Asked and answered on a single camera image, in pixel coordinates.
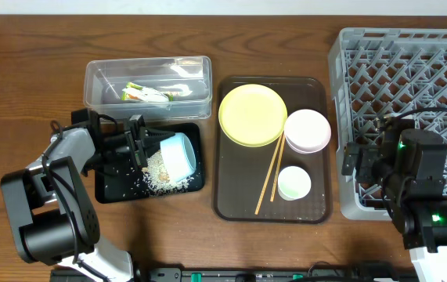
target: wooden chopstick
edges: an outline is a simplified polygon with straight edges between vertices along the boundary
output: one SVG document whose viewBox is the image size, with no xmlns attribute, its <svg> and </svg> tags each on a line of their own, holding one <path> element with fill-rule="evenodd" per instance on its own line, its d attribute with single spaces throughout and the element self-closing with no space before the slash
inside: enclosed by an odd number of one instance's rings
<svg viewBox="0 0 447 282">
<path fill-rule="evenodd" d="M 280 162 L 283 159 L 284 141 L 286 141 L 286 136 L 283 137 L 283 140 L 280 143 L 279 160 L 277 160 L 276 176 L 273 178 L 272 196 L 270 196 L 270 201 L 273 201 L 273 198 L 276 195 L 276 187 L 277 187 L 277 179 L 279 178 Z"/>
<path fill-rule="evenodd" d="M 263 196 L 265 195 L 265 190 L 267 189 L 267 184 L 269 183 L 270 172 L 272 172 L 273 163 L 276 160 L 277 150 L 279 149 L 279 145 L 281 140 L 283 139 L 283 135 L 281 134 L 279 137 L 279 141 L 277 141 L 276 150 L 273 152 L 272 160 L 270 161 L 269 171 L 267 172 L 267 177 L 265 178 L 265 183 L 263 183 L 263 188 L 261 188 L 260 199 L 258 200 L 258 205 L 256 206 L 256 211 L 254 214 L 257 215 L 260 212 L 261 201 L 263 201 Z"/>
</svg>

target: yellow plate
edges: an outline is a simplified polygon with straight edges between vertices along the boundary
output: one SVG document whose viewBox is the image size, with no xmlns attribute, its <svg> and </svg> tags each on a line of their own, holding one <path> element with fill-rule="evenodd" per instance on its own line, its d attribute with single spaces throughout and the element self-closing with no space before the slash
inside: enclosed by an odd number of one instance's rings
<svg viewBox="0 0 447 282">
<path fill-rule="evenodd" d="M 223 132 L 243 146 L 264 146 L 284 130 L 287 108 L 273 90 L 263 85 L 242 85 L 223 98 L 218 112 Z"/>
</svg>

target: small white bowl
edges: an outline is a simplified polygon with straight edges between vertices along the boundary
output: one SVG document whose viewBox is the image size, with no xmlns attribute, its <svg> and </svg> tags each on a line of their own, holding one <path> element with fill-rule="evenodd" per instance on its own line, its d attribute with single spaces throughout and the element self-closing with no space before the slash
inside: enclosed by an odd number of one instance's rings
<svg viewBox="0 0 447 282">
<path fill-rule="evenodd" d="M 284 168 L 277 179 L 279 195 L 286 201 L 293 201 L 307 196 L 312 188 L 310 175 L 297 166 Z"/>
<path fill-rule="evenodd" d="M 179 182 L 195 172 L 195 153 L 190 139 L 184 133 L 175 133 L 160 141 L 160 153 L 171 182 Z"/>
<path fill-rule="evenodd" d="M 284 135 L 291 149 L 300 154 L 310 154 L 324 149 L 329 143 L 331 126 L 319 112 L 297 110 L 287 118 Z"/>
</svg>

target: small black tray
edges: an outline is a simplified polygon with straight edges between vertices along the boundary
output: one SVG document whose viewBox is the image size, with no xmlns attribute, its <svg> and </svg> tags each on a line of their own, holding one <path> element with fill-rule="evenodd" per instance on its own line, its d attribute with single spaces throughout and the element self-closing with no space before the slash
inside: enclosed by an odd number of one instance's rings
<svg viewBox="0 0 447 282">
<path fill-rule="evenodd" d="M 327 117 L 326 94 L 314 78 L 231 77 L 220 84 L 219 101 L 235 87 L 259 84 L 276 91 L 284 100 L 287 113 L 311 109 Z M 284 145 L 281 168 L 296 165 L 312 180 L 308 195 L 295 201 L 285 201 L 276 191 L 270 202 L 276 162 L 270 176 L 260 212 L 254 214 L 261 188 L 277 141 L 258 148 L 238 145 L 230 140 L 217 122 L 217 145 L 213 208 L 223 219 L 248 222 L 290 222 L 317 224 L 332 212 L 330 158 L 328 146 L 317 153 L 298 154 Z"/>
<path fill-rule="evenodd" d="M 182 132 L 190 139 L 196 158 L 196 171 L 186 189 L 174 193 L 194 192 L 204 187 L 204 164 L 200 145 L 199 126 L 194 123 L 177 125 L 165 125 L 155 129 L 173 132 Z M 166 193 L 153 193 L 143 182 L 143 172 L 132 172 L 129 159 L 122 159 L 114 163 L 105 164 L 96 168 L 95 172 L 95 197 L 99 203 L 114 203 L 119 201 L 138 200 L 148 197 L 164 196 Z"/>
</svg>

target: green led indicator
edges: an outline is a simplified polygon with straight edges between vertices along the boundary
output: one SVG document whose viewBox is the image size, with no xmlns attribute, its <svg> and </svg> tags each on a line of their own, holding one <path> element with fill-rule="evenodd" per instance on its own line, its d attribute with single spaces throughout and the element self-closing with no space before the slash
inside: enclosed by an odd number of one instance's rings
<svg viewBox="0 0 447 282">
<path fill-rule="evenodd" d="M 433 222 L 441 221 L 441 217 L 439 215 L 432 215 L 432 221 Z"/>
</svg>

